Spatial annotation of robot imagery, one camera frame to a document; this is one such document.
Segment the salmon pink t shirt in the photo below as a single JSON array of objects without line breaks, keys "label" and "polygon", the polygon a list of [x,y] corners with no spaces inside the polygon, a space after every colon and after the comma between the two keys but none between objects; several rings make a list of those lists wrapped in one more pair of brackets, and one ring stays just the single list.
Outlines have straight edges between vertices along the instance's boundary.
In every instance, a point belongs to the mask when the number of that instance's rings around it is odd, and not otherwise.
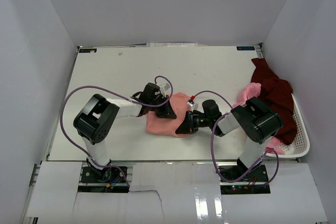
[{"label": "salmon pink t shirt", "polygon": [[175,119],[159,118],[155,115],[155,112],[150,111],[146,115],[146,133],[173,137],[187,137],[188,133],[177,134],[175,131],[184,121],[186,111],[189,111],[191,108],[187,104],[189,99],[190,96],[182,92],[172,95],[170,104],[176,114]]}]

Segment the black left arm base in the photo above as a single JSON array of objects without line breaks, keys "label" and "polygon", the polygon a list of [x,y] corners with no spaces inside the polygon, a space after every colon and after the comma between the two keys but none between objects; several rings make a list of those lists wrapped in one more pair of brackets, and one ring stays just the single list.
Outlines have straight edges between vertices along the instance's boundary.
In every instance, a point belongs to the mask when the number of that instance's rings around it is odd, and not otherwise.
[{"label": "black left arm base", "polygon": [[128,174],[126,166],[117,168],[103,168],[102,170],[83,166],[81,169],[79,193],[128,193],[129,186],[125,182]]}]

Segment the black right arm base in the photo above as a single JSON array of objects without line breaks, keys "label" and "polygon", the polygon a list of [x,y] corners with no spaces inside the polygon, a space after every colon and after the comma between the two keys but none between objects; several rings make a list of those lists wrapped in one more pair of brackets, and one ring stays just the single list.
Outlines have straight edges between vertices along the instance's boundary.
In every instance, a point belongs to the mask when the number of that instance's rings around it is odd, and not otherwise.
[{"label": "black right arm base", "polygon": [[[240,176],[237,165],[220,166],[219,171],[221,175],[228,179],[234,180]],[[270,194],[270,186],[262,186],[268,182],[268,174],[264,164],[258,165],[240,181],[235,183],[227,183],[221,181],[221,194],[222,195],[256,195],[256,194]]]}]

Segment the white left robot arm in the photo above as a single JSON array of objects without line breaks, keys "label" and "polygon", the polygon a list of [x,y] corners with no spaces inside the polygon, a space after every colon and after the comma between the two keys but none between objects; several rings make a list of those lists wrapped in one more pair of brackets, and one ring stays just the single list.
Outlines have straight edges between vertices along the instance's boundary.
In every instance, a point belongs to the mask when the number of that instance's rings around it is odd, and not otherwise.
[{"label": "white left robot arm", "polygon": [[93,168],[93,176],[101,182],[110,178],[111,164],[106,150],[107,137],[115,119],[141,117],[153,112],[159,118],[176,119],[168,91],[171,85],[148,83],[129,99],[106,99],[95,94],[79,112],[73,126],[82,137],[87,152],[87,162]]}]

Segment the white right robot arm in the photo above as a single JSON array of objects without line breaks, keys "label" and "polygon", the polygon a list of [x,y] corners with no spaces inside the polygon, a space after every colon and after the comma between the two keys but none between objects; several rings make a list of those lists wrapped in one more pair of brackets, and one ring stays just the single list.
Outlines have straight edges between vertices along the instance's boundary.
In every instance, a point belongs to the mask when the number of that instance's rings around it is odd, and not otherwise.
[{"label": "white right robot arm", "polygon": [[204,101],[202,107],[203,112],[187,111],[175,133],[192,134],[202,127],[208,127],[215,136],[223,137],[242,128],[247,140],[237,159],[237,175],[245,182],[250,181],[256,175],[255,167],[261,162],[267,144],[283,127],[281,116],[256,97],[231,109],[225,116],[214,100]]}]

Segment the white paper sheets front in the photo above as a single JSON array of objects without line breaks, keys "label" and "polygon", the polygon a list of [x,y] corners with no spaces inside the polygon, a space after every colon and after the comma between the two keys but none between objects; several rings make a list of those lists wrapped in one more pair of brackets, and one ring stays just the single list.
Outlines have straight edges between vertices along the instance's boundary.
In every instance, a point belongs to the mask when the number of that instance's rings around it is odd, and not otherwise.
[{"label": "white paper sheets front", "polygon": [[307,164],[282,164],[270,193],[228,195],[210,164],[138,163],[128,193],[80,193],[79,164],[44,162],[26,216],[39,223],[327,222]]}]

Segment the light pink t shirt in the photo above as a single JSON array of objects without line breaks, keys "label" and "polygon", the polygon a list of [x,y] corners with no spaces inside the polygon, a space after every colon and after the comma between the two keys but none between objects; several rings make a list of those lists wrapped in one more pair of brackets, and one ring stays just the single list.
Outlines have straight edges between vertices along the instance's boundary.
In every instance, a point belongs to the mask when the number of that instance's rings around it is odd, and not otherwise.
[{"label": "light pink t shirt", "polygon": [[[239,105],[243,105],[248,99],[252,97],[259,97],[261,93],[261,84],[252,82],[248,84],[245,89],[241,90],[241,92],[238,94],[236,103],[233,105],[233,107],[237,107]],[[279,146],[281,145],[281,142],[278,138],[273,137],[270,142],[266,146],[266,150],[274,149],[278,155],[284,155],[285,152],[282,150]]]}]

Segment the blue right table label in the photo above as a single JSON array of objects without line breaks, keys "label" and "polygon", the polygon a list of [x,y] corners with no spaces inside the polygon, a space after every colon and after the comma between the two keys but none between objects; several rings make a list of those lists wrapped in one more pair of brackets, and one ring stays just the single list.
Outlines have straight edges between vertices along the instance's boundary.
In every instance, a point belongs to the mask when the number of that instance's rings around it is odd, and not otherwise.
[{"label": "blue right table label", "polygon": [[237,46],[236,49],[238,51],[254,51],[255,47],[254,46]]}]

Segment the blue table label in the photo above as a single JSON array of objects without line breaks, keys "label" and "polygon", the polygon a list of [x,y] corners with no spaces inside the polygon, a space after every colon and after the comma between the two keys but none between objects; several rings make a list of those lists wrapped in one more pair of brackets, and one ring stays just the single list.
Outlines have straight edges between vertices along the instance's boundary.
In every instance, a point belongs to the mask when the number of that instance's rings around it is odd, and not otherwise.
[{"label": "blue table label", "polygon": [[254,46],[237,46],[236,49],[238,51],[254,51],[255,47]]},{"label": "blue table label", "polygon": [[79,54],[84,54],[84,53],[96,53],[97,52],[97,48],[80,48],[78,53]]}]

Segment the dark red t shirt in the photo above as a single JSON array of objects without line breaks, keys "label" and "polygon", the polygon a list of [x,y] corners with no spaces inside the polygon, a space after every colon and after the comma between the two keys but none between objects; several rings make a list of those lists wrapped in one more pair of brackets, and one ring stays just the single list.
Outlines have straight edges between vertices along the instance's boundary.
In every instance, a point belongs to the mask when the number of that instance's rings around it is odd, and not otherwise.
[{"label": "dark red t shirt", "polygon": [[279,78],[270,69],[265,59],[255,58],[251,61],[255,66],[251,82],[261,84],[258,99],[277,112],[283,121],[283,127],[278,131],[276,138],[282,144],[290,145],[297,135],[297,125],[293,118],[293,89],[287,80]]}]

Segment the blue left table label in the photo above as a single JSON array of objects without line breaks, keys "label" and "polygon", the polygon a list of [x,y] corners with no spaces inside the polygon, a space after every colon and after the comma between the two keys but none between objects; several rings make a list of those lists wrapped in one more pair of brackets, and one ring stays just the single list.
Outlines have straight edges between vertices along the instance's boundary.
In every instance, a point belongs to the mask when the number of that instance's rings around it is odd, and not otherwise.
[{"label": "blue left table label", "polygon": [[97,48],[80,48],[78,53],[79,54],[84,54],[84,53],[96,53],[97,52]]}]

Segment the white perforated laundry basket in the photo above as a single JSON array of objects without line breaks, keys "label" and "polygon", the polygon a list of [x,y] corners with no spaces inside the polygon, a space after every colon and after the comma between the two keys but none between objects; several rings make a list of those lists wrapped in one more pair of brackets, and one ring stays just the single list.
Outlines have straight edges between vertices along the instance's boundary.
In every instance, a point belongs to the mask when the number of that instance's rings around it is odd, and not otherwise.
[{"label": "white perforated laundry basket", "polygon": [[310,149],[310,141],[305,123],[293,94],[292,98],[294,103],[293,119],[297,126],[297,135],[291,145],[279,145],[278,148],[284,151],[284,154],[279,155],[280,159],[300,159],[304,157]]}]

